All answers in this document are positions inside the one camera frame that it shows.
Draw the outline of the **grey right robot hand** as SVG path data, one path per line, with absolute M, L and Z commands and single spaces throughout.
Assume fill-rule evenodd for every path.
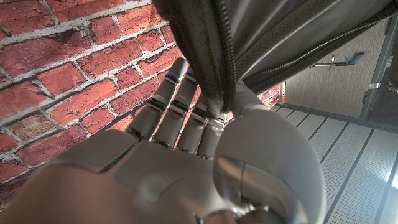
M 2 223 L 321 223 L 325 181 L 308 138 L 243 83 L 207 117 L 176 59 L 125 131 L 94 134 L 41 167 Z

